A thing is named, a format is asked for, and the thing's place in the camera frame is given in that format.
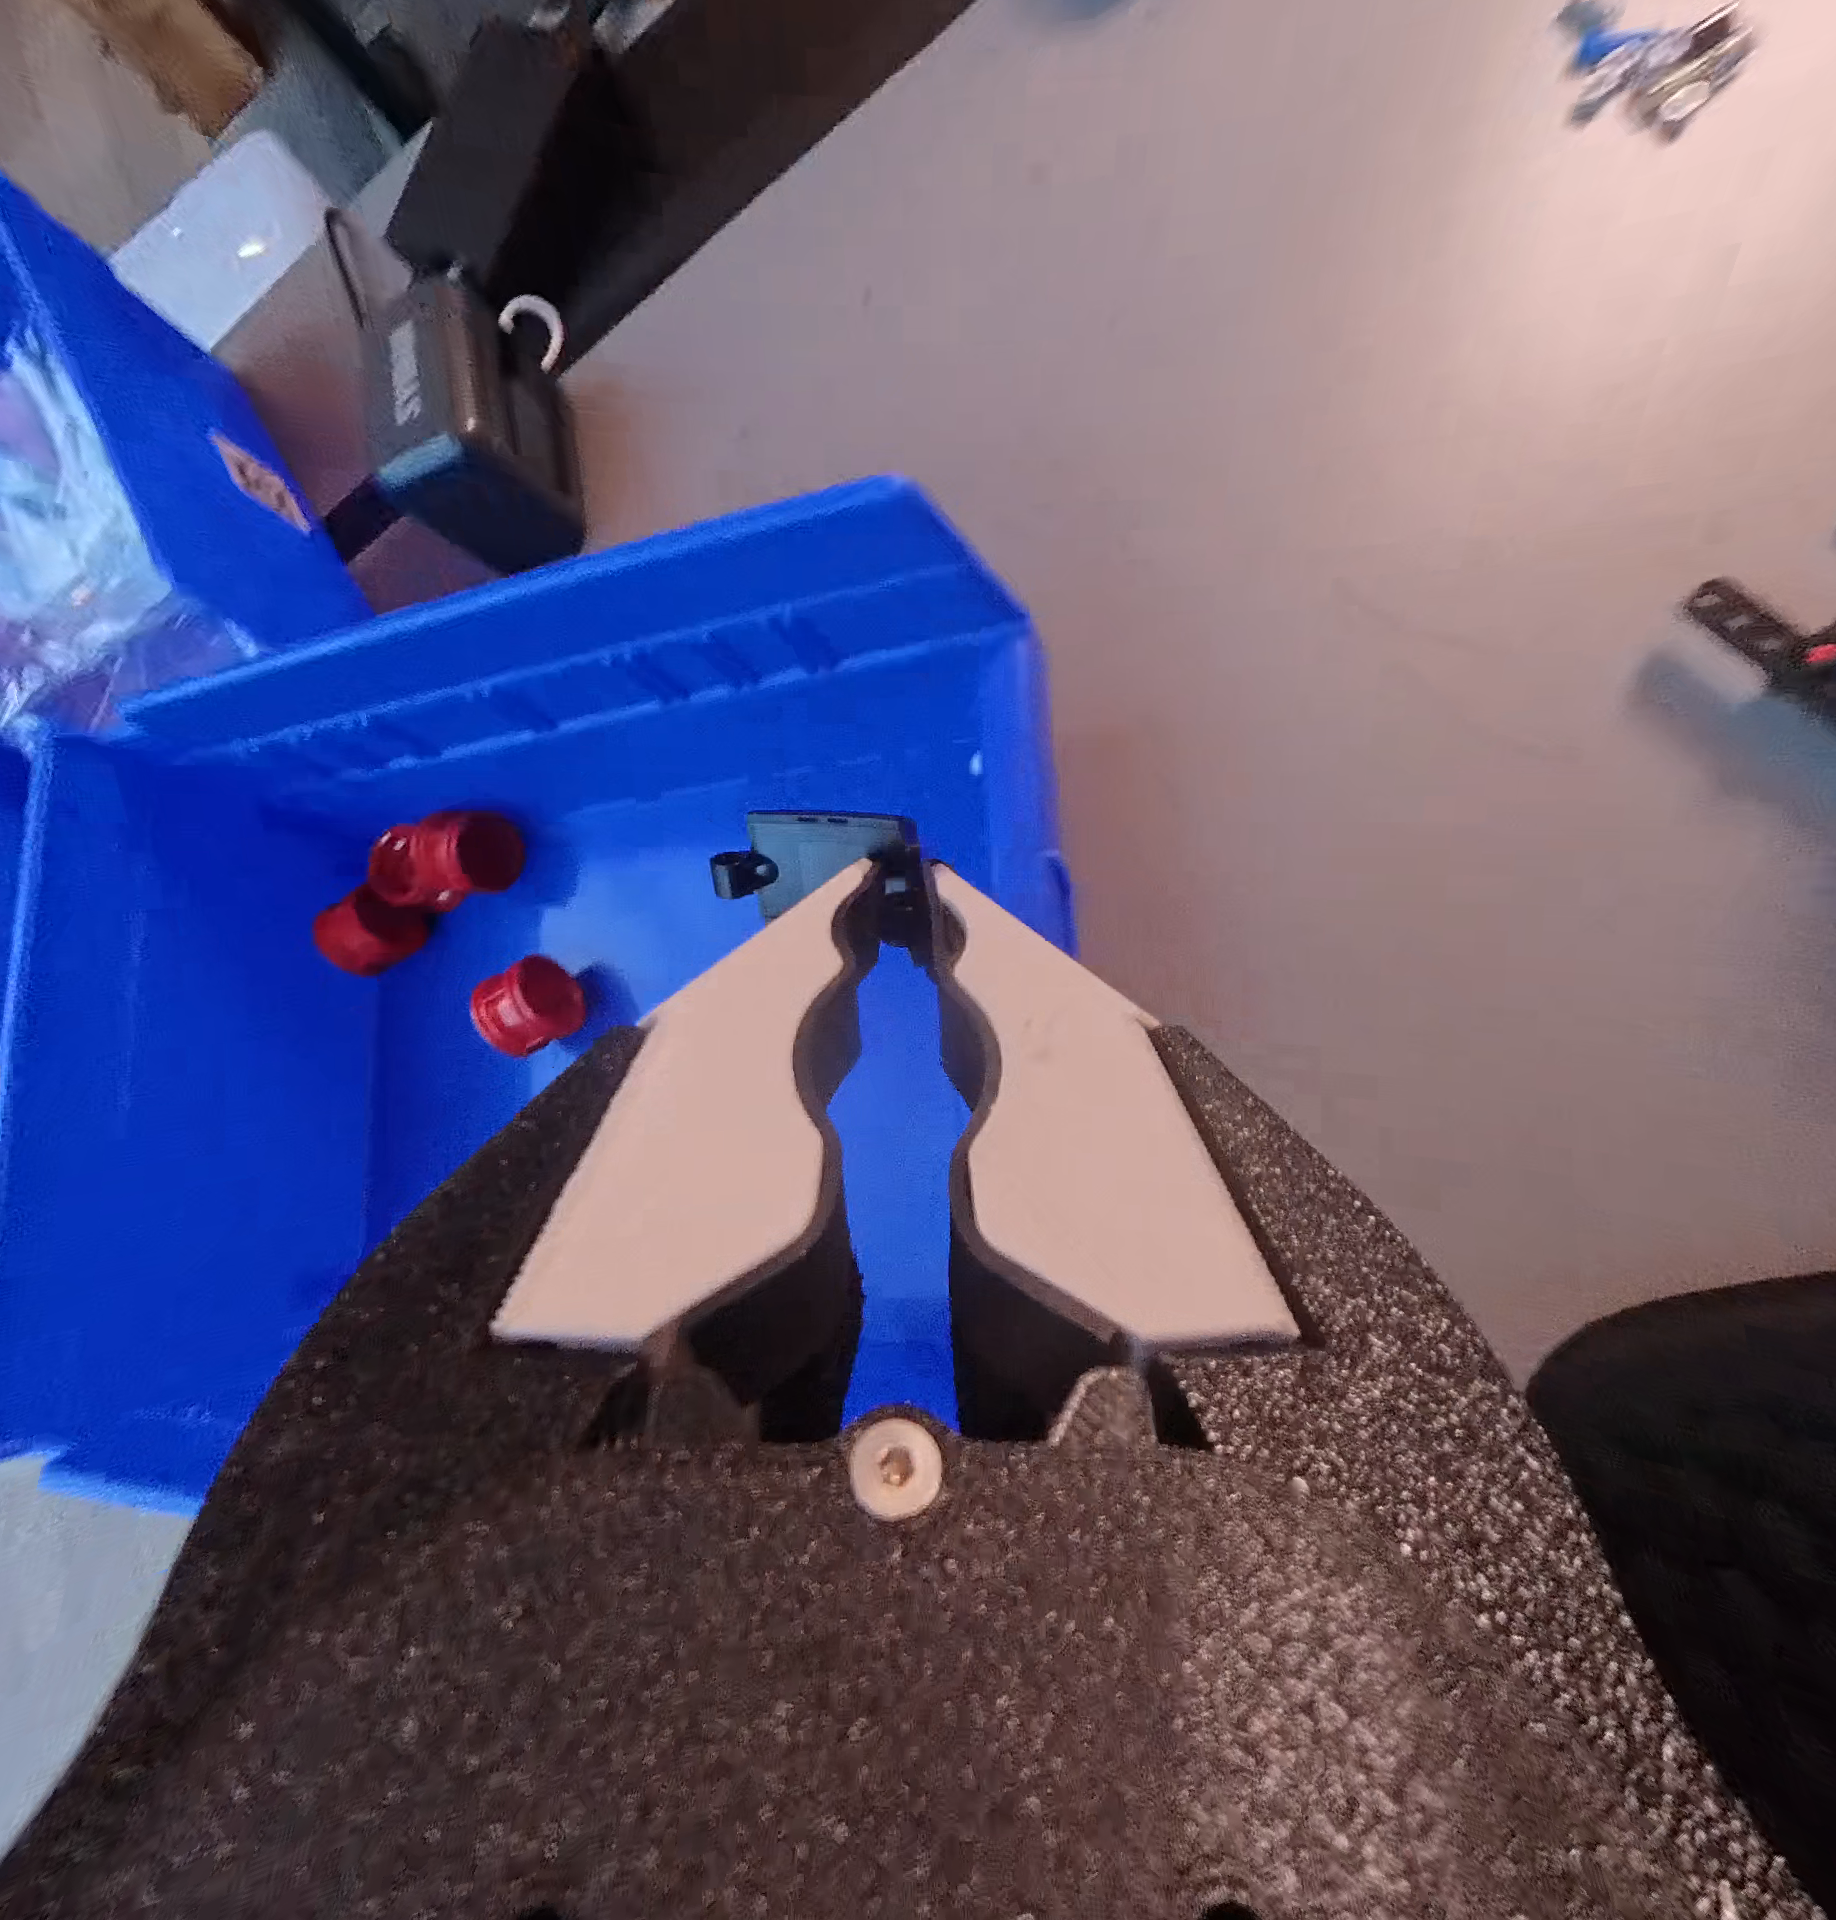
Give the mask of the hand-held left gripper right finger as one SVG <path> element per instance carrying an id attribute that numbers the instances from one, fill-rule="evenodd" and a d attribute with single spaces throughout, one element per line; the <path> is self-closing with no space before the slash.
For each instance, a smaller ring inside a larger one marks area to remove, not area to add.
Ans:
<path id="1" fill-rule="evenodd" d="M 929 869 L 953 1148 L 953 1337 L 984 1374 L 1297 1343 L 1159 1022 L 946 865 Z"/>

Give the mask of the cluster of small lego pieces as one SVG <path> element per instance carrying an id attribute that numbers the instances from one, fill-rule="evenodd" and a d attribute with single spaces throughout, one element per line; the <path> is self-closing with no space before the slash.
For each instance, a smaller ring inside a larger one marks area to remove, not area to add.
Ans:
<path id="1" fill-rule="evenodd" d="M 1635 129 L 1676 143 L 1735 81 L 1756 49 L 1756 33 L 1740 4 L 1720 4 L 1677 28 L 1632 28 L 1621 4 L 1566 2 L 1554 18 L 1571 49 L 1574 127 L 1614 110 Z"/>

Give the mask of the black lego panel piece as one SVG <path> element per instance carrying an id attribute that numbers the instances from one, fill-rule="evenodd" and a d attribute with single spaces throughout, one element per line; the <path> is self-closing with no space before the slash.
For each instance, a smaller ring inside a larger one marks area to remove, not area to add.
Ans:
<path id="1" fill-rule="evenodd" d="M 919 846 L 917 824 L 902 814 L 832 811 L 753 811 L 745 816 L 750 851 L 773 869 L 757 889 L 763 920 L 772 921 L 823 889 L 859 860 Z"/>

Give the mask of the white lego vehicle model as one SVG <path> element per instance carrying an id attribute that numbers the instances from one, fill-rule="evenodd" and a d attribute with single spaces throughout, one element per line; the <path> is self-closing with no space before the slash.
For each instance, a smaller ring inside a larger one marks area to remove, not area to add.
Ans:
<path id="1" fill-rule="evenodd" d="M 1731 579 L 1701 583 L 1677 610 L 1746 663 L 1770 698 L 1836 736 L 1836 617 L 1804 631 Z"/>

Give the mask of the clear plastic bag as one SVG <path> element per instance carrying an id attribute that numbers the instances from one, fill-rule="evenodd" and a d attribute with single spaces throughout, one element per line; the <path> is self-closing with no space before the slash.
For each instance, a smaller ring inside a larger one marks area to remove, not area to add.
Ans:
<path id="1" fill-rule="evenodd" d="M 0 742 L 108 733 L 124 700 L 260 659 L 174 586 L 57 353 L 0 349 Z"/>

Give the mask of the red lego wheel rim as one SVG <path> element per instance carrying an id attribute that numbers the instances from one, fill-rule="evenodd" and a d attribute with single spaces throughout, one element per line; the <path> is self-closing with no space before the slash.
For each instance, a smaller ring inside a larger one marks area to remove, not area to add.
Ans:
<path id="1" fill-rule="evenodd" d="M 382 899 L 366 883 L 327 905 L 311 921 L 322 958 L 341 973 L 377 977 L 425 949 L 432 915 Z"/>
<path id="2" fill-rule="evenodd" d="M 447 915 L 463 901 L 505 894 L 528 869 L 528 839 L 508 816 L 452 809 L 390 826 L 368 848 L 364 885 L 377 901 Z"/>
<path id="3" fill-rule="evenodd" d="M 476 1036 L 513 1060 L 565 1043 L 588 1024 L 581 980 L 545 953 L 530 953 L 482 980 L 469 997 Z"/>

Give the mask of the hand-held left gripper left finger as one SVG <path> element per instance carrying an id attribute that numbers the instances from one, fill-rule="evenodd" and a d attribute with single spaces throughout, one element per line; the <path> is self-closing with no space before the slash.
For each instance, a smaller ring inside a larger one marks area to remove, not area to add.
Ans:
<path id="1" fill-rule="evenodd" d="M 856 1266 L 829 1101 L 856 1063 L 881 869 L 853 862 L 648 1014 L 492 1316 L 508 1343 L 792 1378 Z"/>

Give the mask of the blue plastic storage bin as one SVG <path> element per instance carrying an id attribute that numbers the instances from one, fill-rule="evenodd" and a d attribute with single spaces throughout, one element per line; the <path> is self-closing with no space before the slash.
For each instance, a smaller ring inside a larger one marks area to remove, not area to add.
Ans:
<path id="1" fill-rule="evenodd" d="M 377 977 L 311 921 L 390 826 L 490 811 L 499 895 Z M 377 616 L 0 748 L 0 1462 L 191 1516 L 377 1246 L 613 1022 L 760 930 L 711 895 L 753 811 L 902 814 L 1076 949 L 1045 656 L 881 475 Z M 513 1060 L 530 953 L 588 1024 Z"/>
<path id="2" fill-rule="evenodd" d="M 174 586 L 258 661 L 368 617 L 234 373 L 0 172 L 0 349 L 19 324 L 63 360 Z"/>

